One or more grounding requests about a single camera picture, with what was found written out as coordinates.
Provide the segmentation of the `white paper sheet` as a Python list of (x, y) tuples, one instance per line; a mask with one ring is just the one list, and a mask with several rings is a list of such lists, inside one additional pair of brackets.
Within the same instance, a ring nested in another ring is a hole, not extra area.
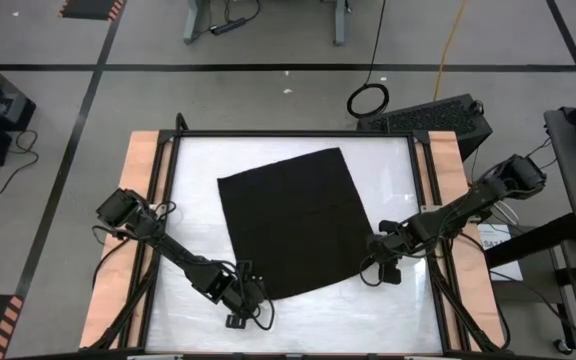
[[(511, 239), (510, 230), (507, 225), (479, 224), (477, 229), (485, 250), (489, 250)], [(491, 280), (495, 282), (506, 282), (510, 279), (523, 280), (518, 261), (494, 267), (490, 273)]]

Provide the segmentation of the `black towel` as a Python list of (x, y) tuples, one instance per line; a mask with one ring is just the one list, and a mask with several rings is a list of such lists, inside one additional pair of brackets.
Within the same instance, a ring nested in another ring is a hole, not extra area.
[(372, 228), (340, 149), (250, 169), (217, 184), (234, 254), (252, 263), (271, 299), (358, 274)]

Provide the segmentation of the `black desk foot bar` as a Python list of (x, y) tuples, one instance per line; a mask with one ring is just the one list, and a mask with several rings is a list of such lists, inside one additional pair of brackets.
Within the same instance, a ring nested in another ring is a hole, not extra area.
[(553, 248), (563, 241), (576, 241), (576, 217), (573, 213), (554, 219), (485, 251), (489, 268), (518, 261), (534, 253)]

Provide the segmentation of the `light wooden side board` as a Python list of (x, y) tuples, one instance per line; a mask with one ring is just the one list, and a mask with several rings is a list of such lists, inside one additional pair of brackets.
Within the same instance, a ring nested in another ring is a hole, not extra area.
[[(120, 188), (146, 197), (157, 147), (157, 131), (135, 131), (130, 136)], [(119, 314), (128, 297), (137, 243), (127, 242), (105, 260), (97, 273), (88, 307), (80, 348), (97, 341)]]
[[(469, 190), (456, 135), (430, 132), (429, 139), (441, 200), (448, 204)], [(464, 307), (488, 338), (502, 346), (504, 331), (484, 253), (468, 238), (458, 235), (451, 254)]]

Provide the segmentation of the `black computer tower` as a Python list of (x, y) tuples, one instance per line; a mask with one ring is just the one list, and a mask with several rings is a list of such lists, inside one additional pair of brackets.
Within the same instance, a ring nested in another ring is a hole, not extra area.
[(461, 159), (467, 159), (492, 133), (483, 103), (470, 94), (385, 112), (358, 121), (357, 129), (382, 133), (413, 130), (454, 132)]

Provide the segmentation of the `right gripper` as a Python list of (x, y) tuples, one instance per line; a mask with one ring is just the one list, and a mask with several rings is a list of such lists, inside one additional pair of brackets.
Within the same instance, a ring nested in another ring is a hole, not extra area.
[(400, 269), (396, 265), (384, 263), (413, 255), (421, 242), (415, 239), (403, 224), (396, 221), (382, 220), (378, 229), (377, 234), (367, 237), (367, 248), (372, 258), (380, 264), (379, 282), (399, 285)]

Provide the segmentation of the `grey desk leg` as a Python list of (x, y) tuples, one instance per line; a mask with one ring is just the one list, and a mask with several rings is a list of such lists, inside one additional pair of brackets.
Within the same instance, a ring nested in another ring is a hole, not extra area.
[(199, 35), (199, 26), (207, 13), (208, 0), (187, 0), (188, 12), (184, 25), (183, 41), (191, 44)]
[(342, 46), (345, 44), (346, 0), (334, 0), (334, 4), (335, 37), (333, 43), (335, 46)]

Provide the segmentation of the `black metal table frame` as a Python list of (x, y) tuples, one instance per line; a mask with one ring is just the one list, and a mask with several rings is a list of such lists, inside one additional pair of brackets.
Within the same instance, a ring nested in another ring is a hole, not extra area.
[[(216, 180), (223, 175), (327, 148), (339, 148), (372, 223), (404, 217), (429, 194), (423, 147), (403, 136), (352, 131), (187, 131), (158, 132), (147, 194), (161, 198), (179, 191), (199, 171), (199, 208), (213, 217), (200, 228), (221, 244), (228, 241)], [(272, 303), (273, 318), (244, 330), (224, 325), (224, 310), (205, 304), (205, 334), (217, 339), (211, 354), (301, 353), (341, 357), (378, 353), (438, 354), (442, 349), (475, 349), (448, 300), (432, 285), (422, 260), (401, 262), (399, 285), (367, 286), (358, 277)]]

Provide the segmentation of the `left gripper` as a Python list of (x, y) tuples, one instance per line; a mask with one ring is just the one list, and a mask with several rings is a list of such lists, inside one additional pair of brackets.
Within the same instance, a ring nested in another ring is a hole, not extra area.
[(253, 263), (249, 260), (236, 264), (239, 278), (231, 276), (221, 296), (222, 303), (232, 312), (226, 318), (229, 329), (245, 329), (246, 316), (254, 315), (259, 304), (266, 299), (265, 284), (254, 276)]

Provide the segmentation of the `black power strip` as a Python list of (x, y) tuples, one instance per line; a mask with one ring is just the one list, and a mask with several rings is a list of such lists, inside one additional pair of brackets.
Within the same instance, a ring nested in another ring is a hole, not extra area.
[(209, 28), (209, 31), (215, 35), (215, 36), (219, 36), (222, 34), (225, 34), (227, 32), (230, 32), (232, 30), (235, 30), (243, 25), (245, 25), (248, 22), (248, 20), (246, 18), (239, 18), (236, 20), (232, 20), (229, 21), (225, 24), (222, 25), (215, 25)]

